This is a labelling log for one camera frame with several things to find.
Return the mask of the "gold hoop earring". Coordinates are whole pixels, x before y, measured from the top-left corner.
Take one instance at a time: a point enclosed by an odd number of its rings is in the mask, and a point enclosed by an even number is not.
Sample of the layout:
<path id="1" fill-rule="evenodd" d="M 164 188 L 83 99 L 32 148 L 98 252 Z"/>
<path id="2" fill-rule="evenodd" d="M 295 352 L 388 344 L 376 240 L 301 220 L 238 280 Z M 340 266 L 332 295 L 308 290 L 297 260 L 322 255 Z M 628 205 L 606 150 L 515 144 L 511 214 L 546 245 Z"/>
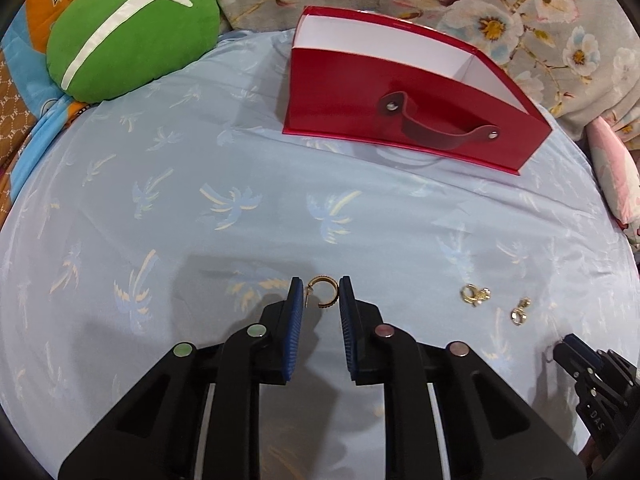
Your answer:
<path id="1" fill-rule="evenodd" d="M 340 285 L 335 278 L 326 274 L 311 278 L 305 287 L 304 300 L 306 307 L 329 309 L 340 298 Z"/>

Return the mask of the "green round cushion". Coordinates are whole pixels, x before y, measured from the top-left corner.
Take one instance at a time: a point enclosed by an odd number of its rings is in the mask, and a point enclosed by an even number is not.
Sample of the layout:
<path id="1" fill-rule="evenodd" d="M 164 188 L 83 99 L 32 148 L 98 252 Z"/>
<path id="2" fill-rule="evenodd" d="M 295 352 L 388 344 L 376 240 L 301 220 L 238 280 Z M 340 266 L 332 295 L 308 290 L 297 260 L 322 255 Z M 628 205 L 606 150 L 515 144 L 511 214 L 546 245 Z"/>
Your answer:
<path id="1" fill-rule="evenodd" d="M 181 70 L 215 47 L 217 0 L 73 0 L 47 43 L 51 79 L 87 104 Z"/>

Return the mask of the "red jewelry box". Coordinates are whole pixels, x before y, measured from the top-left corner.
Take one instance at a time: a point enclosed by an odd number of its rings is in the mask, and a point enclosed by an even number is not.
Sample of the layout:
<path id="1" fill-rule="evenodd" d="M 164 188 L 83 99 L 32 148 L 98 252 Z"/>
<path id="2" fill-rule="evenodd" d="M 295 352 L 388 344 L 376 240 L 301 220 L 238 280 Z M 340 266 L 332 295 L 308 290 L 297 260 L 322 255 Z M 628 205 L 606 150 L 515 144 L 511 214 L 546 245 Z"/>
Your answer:
<path id="1" fill-rule="evenodd" d="M 551 127 L 470 44 L 382 14 L 307 6 L 292 42 L 283 131 L 517 174 Z"/>

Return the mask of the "gold clasp earring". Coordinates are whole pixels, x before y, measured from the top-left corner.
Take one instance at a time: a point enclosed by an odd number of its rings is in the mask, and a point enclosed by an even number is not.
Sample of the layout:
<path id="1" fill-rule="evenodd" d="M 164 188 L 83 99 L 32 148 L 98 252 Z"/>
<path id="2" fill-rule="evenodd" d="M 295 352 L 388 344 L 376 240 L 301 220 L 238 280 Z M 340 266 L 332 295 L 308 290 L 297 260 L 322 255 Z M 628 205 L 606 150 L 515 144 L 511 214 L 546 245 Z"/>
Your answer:
<path id="1" fill-rule="evenodd" d="M 491 291 L 487 287 L 466 284 L 460 290 L 460 297 L 466 304 L 476 308 L 491 298 Z"/>

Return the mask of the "gold crystal earring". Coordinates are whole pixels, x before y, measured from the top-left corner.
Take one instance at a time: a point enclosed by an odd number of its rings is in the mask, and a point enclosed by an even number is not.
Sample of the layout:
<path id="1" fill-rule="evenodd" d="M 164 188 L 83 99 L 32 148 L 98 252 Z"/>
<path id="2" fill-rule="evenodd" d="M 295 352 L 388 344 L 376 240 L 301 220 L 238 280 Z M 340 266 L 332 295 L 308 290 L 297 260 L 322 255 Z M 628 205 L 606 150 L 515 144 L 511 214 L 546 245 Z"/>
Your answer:
<path id="1" fill-rule="evenodd" d="M 532 302 L 529 298 L 522 298 L 515 308 L 510 312 L 511 322 L 516 326 L 523 325 L 527 320 L 526 310 L 530 307 Z"/>

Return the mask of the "pink cartoon pillow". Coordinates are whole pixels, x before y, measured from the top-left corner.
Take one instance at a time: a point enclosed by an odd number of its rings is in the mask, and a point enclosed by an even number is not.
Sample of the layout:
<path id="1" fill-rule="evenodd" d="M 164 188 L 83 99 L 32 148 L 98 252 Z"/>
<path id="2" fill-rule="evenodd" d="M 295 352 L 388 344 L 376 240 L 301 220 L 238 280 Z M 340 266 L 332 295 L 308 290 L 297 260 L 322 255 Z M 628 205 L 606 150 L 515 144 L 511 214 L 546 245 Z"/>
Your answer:
<path id="1" fill-rule="evenodd" d="M 639 171 L 622 140 L 602 118 L 585 128 L 594 174 L 618 226 L 639 250 Z"/>

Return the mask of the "colourful cartoon bedspread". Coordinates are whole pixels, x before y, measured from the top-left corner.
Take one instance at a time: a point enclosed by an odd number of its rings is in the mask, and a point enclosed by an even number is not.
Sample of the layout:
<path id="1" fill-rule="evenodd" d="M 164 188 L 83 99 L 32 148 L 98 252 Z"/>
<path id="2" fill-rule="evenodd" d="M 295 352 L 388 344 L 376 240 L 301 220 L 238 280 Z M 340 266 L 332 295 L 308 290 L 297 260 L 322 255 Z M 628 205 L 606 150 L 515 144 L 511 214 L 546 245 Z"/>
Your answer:
<path id="1" fill-rule="evenodd" d="M 1 218 L 61 131 L 87 107 L 49 76 L 51 27 L 73 0 L 25 0 L 1 38 Z"/>

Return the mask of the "light blue palm bedsheet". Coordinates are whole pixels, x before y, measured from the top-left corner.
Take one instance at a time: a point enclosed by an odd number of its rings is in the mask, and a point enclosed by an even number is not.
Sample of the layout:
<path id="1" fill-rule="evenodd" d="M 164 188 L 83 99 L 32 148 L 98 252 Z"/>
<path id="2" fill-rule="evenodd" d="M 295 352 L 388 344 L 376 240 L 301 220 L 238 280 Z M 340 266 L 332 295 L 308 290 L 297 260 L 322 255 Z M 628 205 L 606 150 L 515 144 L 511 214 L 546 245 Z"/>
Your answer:
<path id="1" fill-rule="evenodd" d="M 55 474 L 174 344 L 223 341 L 320 274 L 418 341 L 467 342 L 580 448 L 553 345 L 639 355 L 637 268 L 584 153 L 554 128 L 512 176 L 287 136 L 291 40 L 224 40 L 85 112 L 32 170 L 1 230 L 1 404 L 29 451 Z"/>

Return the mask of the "grey floral blanket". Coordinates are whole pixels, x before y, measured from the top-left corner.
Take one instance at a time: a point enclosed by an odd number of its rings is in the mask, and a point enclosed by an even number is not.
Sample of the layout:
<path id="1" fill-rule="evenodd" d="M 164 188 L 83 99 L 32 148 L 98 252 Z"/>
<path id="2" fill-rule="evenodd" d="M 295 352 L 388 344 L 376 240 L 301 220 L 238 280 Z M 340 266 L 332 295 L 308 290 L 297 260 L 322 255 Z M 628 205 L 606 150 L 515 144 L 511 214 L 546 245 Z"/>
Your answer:
<path id="1" fill-rule="evenodd" d="M 234 28 L 293 27 L 305 6 L 381 13 L 488 55 L 572 136 L 603 118 L 639 145 L 639 37 L 617 0 L 218 0 Z"/>

